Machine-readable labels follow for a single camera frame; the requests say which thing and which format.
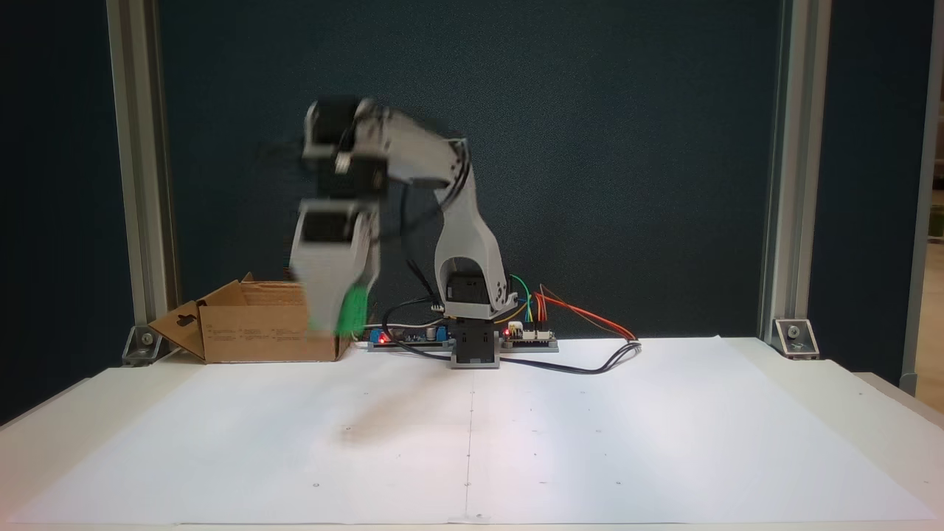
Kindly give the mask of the narrow grey moving gripper jaw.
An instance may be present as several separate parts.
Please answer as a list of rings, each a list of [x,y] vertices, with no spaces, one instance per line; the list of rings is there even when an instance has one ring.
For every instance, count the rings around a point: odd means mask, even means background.
[[[358,214],[354,229],[354,286],[370,291],[381,271],[381,252],[378,249],[380,215]]]

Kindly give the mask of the wide grey fixed gripper jaw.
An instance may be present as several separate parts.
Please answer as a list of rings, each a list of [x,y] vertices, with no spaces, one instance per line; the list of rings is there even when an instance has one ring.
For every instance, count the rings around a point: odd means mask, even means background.
[[[317,333],[346,333],[344,303],[354,282],[350,243],[294,243],[290,268],[300,283],[308,328]]]

